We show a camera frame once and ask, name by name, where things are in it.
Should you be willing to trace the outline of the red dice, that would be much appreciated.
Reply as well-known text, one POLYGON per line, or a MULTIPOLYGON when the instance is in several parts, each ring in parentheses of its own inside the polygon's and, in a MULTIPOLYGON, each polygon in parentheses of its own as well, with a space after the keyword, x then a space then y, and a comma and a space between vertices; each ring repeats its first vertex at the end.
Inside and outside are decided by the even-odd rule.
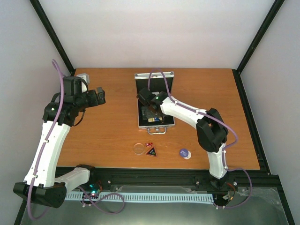
POLYGON ((151 142, 146 143, 146 147, 152 147, 152 146, 153 146, 153 143, 151 143, 151 142))

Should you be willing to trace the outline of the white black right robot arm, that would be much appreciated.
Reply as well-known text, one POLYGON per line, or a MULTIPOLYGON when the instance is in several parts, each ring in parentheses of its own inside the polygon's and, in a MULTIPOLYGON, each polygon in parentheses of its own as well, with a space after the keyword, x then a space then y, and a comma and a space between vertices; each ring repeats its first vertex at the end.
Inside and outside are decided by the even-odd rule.
POLYGON ((222 152, 226 146, 228 128, 216 109, 198 109, 166 92, 162 91, 156 95, 147 88, 138 92, 137 99, 154 113, 175 117, 195 128, 198 143, 208 154, 210 175, 219 180, 225 176, 222 152))

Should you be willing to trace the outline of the purple round blind button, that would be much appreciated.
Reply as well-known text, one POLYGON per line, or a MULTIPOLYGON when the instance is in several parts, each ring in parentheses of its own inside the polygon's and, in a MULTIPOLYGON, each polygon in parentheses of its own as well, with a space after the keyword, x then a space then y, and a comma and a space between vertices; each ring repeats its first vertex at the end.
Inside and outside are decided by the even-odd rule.
POLYGON ((179 154, 181 157, 186 158, 189 156, 189 151, 187 149, 180 149, 179 154))

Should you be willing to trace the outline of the white round button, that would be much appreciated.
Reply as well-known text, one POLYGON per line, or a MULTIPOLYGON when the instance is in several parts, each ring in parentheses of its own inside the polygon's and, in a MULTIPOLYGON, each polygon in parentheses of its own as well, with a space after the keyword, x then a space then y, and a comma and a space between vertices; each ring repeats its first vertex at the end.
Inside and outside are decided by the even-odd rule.
POLYGON ((190 159, 191 158, 191 152, 188 150, 182 151, 182 156, 184 159, 190 159))

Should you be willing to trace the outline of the blue gold card deck box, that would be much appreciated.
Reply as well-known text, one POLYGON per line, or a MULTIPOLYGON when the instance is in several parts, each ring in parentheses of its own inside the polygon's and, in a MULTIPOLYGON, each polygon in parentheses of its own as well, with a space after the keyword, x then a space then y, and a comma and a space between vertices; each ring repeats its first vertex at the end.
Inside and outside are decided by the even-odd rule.
POLYGON ((151 118, 148 118, 147 120, 149 123, 150 122, 162 122, 164 120, 164 118, 161 116, 160 117, 151 117, 151 118))

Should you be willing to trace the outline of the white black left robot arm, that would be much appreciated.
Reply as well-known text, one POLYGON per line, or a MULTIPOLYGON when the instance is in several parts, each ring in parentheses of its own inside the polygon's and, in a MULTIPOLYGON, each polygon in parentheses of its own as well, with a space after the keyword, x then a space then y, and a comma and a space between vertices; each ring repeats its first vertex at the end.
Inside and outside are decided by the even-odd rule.
POLYGON ((102 88, 90 90, 87 74, 63 78, 64 98, 56 102, 56 93, 44 109, 42 135, 31 168, 22 182, 14 185, 13 192, 31 203, 58 208, 68 193, 80 185, 94 188, 98 178, 90 165, 78 165, 72 171, 55 177, 63 143, 79 113, 86 108, 105 103, 102 88))

